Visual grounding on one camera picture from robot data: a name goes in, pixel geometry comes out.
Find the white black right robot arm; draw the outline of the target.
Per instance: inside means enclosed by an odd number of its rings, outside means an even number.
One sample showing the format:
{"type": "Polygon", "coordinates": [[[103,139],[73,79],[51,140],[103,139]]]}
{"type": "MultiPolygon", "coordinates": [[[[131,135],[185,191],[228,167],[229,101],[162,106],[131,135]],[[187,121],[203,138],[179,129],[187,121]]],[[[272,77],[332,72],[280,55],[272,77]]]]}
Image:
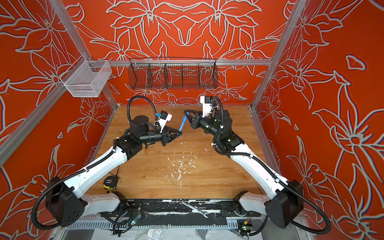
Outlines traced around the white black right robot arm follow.
{"type": "Polygon", "coordinates": [[[277,227],[289,224],[315,235],[328,234],[332,225],[325,212],[304,195],[302,184],[289,181],[264,163],[232,129],[233,120],[218,97],[202,97],[202,110],[184,110],[184,118],[193,129],[202,129],[213,136],[211,145],[216,153],[232,159],[245,169],[262,187],[266,196],[246,192],[239,204],[247,212],[260,213],[277,227]],[[325,227],[312,229],[295,221],[305,206],[313,208],[324,220],[325,227]]]}

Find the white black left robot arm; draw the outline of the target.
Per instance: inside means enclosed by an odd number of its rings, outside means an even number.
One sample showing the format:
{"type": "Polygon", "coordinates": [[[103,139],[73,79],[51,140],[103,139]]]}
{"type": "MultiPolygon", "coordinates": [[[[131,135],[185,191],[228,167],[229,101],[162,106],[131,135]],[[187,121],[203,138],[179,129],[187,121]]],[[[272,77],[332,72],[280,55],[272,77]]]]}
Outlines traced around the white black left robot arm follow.
{"type": "Polygon", "coordinates": [[[133,101],[141,96],[132,97],[127,105],[127,118],[130,127],[121,137],[113,140],[112,147],[96,160],[64,178],[54,177],[47,188],[37,198],[31,212],[31,221],[39,230],[51,230],[67,227],[78,219],[88,215],[100,214],[114,225],[120,222],[112,220],[107,214],[128,210],[127,198],[118,191],[103,195],[88,195],[87,191],[111,170],[132,159],[142,149],[161,143],[166,146],[182,135],[182,132],[168,127],[172,114],[157,112],[154,103],[150,103],[155,121],[151,123],[147,116],[131,117],[133,101]]]}

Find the blue pen cap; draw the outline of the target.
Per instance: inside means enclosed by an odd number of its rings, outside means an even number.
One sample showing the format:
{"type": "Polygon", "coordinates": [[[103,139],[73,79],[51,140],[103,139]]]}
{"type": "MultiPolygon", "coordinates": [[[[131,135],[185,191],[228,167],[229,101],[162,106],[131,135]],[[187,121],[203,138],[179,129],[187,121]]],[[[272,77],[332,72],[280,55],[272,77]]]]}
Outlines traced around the blue pen cap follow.
{"type": "Polygon", "coordinates": [[[183,126],[184,126],[184,124],[185,124],[185,122],[187,121],[187,117],[186,116],[184,116],[183,117],[183,121],[182,121],[182,124],[181,124],[181,128],[183,128],[183,126]]]}

